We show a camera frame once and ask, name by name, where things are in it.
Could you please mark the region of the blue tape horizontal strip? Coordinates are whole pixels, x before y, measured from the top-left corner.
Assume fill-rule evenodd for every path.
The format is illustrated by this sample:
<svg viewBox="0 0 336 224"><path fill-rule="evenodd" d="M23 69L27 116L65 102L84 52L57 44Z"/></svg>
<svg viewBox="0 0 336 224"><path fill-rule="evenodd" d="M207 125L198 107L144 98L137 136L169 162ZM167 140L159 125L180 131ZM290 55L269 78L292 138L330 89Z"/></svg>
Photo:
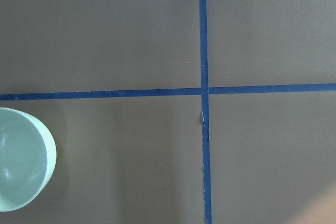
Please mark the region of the blue tape horizontal strip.
<svg viewBox="0 0 336 224"><path fill-rule="evenodd" d="M165 97L201 95L202 88L171 88L143 90L80 91L1 94L1 101L24 100L62 100L62 99L96 99L125 97ZM282 84L264 86L210 87L208 94L245 94L245 93L289 93L289 92L325 92L335 91L335 83L318 84Z"/></svg>

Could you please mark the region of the green bowl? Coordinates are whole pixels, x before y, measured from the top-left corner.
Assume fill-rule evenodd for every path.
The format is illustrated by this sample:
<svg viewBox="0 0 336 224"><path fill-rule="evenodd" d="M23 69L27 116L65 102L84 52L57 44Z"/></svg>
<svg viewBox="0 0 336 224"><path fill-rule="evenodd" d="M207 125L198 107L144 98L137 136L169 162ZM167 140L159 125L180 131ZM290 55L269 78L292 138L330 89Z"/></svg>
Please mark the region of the green bowl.
<svg viewBox="0 0 336 224"><path fill-rule="evenodd" d="M20 209L48 184L57 160L54 138L36 117L1 108L1 211Z"/></svg>

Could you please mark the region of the blue tape long vertical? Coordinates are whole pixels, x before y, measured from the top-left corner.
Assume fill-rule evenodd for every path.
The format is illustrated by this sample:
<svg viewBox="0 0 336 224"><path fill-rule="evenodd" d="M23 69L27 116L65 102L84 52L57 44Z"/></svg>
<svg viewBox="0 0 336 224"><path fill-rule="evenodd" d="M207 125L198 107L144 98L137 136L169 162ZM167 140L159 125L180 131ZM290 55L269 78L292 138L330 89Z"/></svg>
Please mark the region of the blue tape long vertical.
<svg viewBox="0 0 336 224"><path fill-rule="evenodd" d="M212 223L211 154L210 154L210 134L209 134L207 0L199 0L199 11L200 11L199 32L200 32L200 62L201 62L200 69L201 69L204 218L206 223Z"/></svg>

